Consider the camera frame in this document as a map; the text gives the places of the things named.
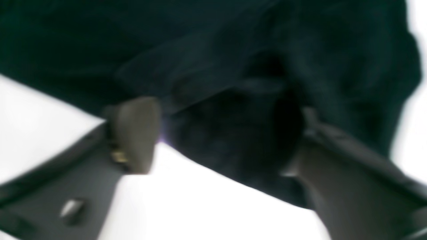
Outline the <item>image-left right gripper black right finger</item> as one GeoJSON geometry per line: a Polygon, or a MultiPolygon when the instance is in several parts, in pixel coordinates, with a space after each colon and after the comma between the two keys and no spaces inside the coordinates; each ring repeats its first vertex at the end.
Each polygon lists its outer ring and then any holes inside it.
{"type": "Polygon", "coordinates": [[[302,138],[282,175],[304,187],[332,240],[425,240],[426,186],[305,107],[302,138]]]}

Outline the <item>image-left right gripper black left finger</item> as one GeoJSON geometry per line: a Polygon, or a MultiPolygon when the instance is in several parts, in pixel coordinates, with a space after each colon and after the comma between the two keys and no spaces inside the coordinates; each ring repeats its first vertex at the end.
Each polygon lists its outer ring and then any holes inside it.
{"type": "Polygon", "coordinates": [[[150,171],[161,119],[154,97],[106,114],[64,152],[1,184],[2,232],[19,240],[98,238],[120,178],[150,171]]]}

